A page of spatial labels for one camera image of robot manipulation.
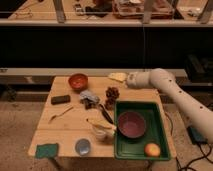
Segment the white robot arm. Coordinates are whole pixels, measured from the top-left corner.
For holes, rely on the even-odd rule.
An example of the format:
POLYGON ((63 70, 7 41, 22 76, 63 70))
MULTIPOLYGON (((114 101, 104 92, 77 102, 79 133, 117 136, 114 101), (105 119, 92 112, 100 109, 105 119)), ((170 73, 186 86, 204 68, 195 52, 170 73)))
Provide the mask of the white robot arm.
POLYGON ((130 72, 128 74, 115 72, 110 73, 108 77, 124 82, 129 88, 151 87, 160 90, 173 100, 183 114, 189 117, 201 135, 209 143, 213 143, 213 111, 182 90, 171 72, 156 68, 146 72, 130 72))

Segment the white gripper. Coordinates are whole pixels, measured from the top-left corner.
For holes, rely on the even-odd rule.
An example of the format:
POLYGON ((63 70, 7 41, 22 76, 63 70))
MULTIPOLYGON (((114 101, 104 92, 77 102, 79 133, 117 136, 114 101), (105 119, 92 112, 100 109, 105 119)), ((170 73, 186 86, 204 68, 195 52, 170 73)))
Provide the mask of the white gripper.
POLYGON ((133 89, 142 89, 150 86, 148 72, 131 72, 128 76, 126 73, 110 73, 108 78, 119 82, 126 80, 126 85, 133 89))

